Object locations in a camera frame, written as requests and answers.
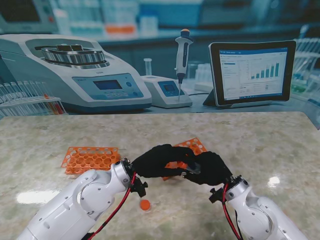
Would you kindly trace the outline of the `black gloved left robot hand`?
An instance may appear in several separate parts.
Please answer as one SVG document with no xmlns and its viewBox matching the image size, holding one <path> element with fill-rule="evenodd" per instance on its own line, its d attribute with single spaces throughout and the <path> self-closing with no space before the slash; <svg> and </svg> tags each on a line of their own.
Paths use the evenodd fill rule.
<svg viewBox="0 0 320 240">
<path fill-rule="evenodd" d="M 132 168 L 144 178 L 175 177 L 185 171 L 183 168 L 167 168 L 166 165 L 170 162 L 183 162 L 195 168 L 196 156 L 188 147 L 157 145 L 136 158 L 132 162 Z"/>
</svg>

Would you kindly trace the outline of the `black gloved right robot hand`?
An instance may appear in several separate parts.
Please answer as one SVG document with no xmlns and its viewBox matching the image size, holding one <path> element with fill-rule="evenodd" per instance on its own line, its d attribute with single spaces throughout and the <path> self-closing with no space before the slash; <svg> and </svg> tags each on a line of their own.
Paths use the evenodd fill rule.
<svg viewBox="0 0 320 240">
<path fill-rule="evenodd" d="M 232 176 L 222 158 L 215 152 L 202 152 L 195 156 L 195 162 L 200 165 L 200 173 L 187 172 L 184 176 L 185 179 L 193 183 L 217 186 L 225 184 Z"/>
</svg>

